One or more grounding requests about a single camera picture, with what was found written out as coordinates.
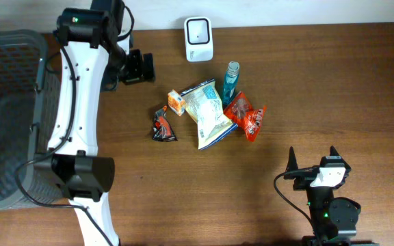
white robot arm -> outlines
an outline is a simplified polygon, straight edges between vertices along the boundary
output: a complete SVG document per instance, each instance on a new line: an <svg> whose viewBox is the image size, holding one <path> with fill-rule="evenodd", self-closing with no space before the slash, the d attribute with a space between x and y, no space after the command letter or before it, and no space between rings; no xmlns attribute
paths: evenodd
<svg viewBox="0 0 394 246"><path fill-rule="evenodd" d="M49 150L61 144L70 124L71 107L75 107L75 114L65 144L52 158L41 162L39 169L72 205L87 208L96 222L94 225L84 211L76 209L85 245L120 244L109 209L108 191L114 179L114 161L97 157L99 94L115 90L119 81L130 84L155 79L153 56L130 51L129 33L118 37L124 9L129 11L121 0L93 0L90 10L67 8L58 18L55 32L57 40L65 46L70 63L62 59L60 99ZM76 78L74 102L70 66Z"/></svg>

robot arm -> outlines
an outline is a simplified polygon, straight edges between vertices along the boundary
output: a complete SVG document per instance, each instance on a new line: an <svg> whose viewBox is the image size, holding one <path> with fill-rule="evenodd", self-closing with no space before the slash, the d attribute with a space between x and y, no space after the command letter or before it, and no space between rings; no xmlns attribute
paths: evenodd
<svg viewBox="0 0 394 246"><path fill-rule="evenodd" d="M355 225L361 213L361 205L345 197L334 198L333 190L345 184L351 170L334 146L331 146L328 156L321 158L320 165L298 169L294 150L290 148L287 169L283 176L284 179L294 180L293 190L306 191L311 225L315 233L315 236L304 236L302 245L377 245L350 241L356 235Z"/></svg>
<svg viewBox="0 0 394 246"><path fill-rule="evenodd" d="M97 157L99 94L115 90L119 81L131 84L155 79L153 56L131 51L129 35L118 41L125 8L121 0L93 0L90 10L66 8L57 20L55 35L68 53L77 93L73 102L71 64L62 59L60 99L49 150L62 142L70 124L71 107L75 107L75 116L65 144L51 158L36 163L35 168L58 186L72 205L87 208L96 225L76 209L85 245L120 243L108 200L114 181L114 160Z"/></svg>

mesh basket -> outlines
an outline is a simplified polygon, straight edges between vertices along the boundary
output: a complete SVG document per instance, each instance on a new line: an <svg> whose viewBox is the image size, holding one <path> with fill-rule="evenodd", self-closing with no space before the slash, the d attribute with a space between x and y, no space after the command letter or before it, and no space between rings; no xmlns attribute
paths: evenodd
<svg viewBox="0 0 394 246"><path fill-rule="evenodd" d="M60 82L45 69L47 44L33 31L0 32L0 210L32 207L17 189L14 171L37 152L45 152L51 136ZM44 203L60 191L34 170L20 178L25 189Z"/></svg>

white snack bag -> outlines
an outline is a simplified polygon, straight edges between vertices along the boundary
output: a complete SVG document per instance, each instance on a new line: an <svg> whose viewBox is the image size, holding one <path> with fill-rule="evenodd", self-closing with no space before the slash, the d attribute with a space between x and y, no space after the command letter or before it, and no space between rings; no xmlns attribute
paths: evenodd
<svg viewBox="0 0 394 246"><path fill-rule="evenodd" d="M209 79L181 93L186 112L197 123L198 149L204 150L219 142L238 125L223 114L222 101L215 90L215 79Z"/></svg>

plastic bottle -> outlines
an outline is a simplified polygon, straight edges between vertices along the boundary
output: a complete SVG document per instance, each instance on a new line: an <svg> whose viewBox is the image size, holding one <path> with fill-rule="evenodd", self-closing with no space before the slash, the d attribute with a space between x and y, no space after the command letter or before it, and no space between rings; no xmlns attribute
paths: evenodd
<svg viewBox="0 0 394 246"><path fill-rule="evenodd" d="M239 63L236 61L229 62L226 75L224 75L224 84L222 92L223 107L227 107L235 97L235 87L238 83Z"/></svg>

